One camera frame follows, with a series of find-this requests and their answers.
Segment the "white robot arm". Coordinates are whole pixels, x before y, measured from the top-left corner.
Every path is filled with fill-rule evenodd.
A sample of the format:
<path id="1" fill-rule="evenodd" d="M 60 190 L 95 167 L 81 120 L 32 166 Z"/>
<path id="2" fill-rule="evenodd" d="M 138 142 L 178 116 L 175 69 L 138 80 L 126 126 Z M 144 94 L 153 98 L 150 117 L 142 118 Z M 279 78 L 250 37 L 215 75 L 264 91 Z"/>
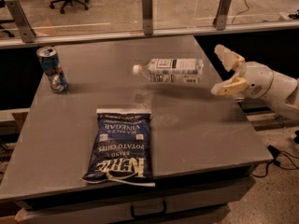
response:
<path id="1" fill-rule="evenodd" d="M 217 83 L 211 92 L 229 96 L 261 99 L 274 112 L 286 119 L 299 120 L 299 79 L 286 76 L 267 65 L 246 62 L 241 55 L 219 44 L 214 52 L 233 76 Z"/>

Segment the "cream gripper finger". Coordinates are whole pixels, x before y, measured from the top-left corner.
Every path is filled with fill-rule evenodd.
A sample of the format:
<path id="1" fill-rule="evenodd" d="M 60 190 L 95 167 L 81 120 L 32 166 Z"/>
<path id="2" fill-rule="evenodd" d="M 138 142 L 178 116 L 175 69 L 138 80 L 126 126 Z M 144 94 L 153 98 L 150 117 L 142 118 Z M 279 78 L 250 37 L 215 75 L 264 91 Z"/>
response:
<path id="1" fill-rule="evenodd" d="M 248 82 L 243 77 L 233 77 L 221 83 L 217 83 L 211 89 L 211 93 L 219 96 L 235 95 L 248 86 Z"/>
<path id="2" fill-rule="evenodd" d="M 220 59 L 226 71 L 233 70 L 239 77 L 242 77 L 246 71 L 245 58 L 234 51 L 227 49 L 219 44 L 214 48 L 214 52 Z"/>

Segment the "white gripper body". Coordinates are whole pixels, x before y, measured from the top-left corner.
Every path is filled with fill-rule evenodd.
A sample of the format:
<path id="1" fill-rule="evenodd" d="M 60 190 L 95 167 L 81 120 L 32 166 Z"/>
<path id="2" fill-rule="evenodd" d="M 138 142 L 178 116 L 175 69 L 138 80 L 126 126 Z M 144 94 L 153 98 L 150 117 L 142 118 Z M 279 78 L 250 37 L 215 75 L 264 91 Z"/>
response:
<path id="1" fill-rule="evenodd" d="M 260 98 L 269 90 L 274 78 L 274 72 L 261 63 L 247 62 L 246 66 L 243 78 L 247 81 L 248 86 L 241 94 L 252 99 Z"/>

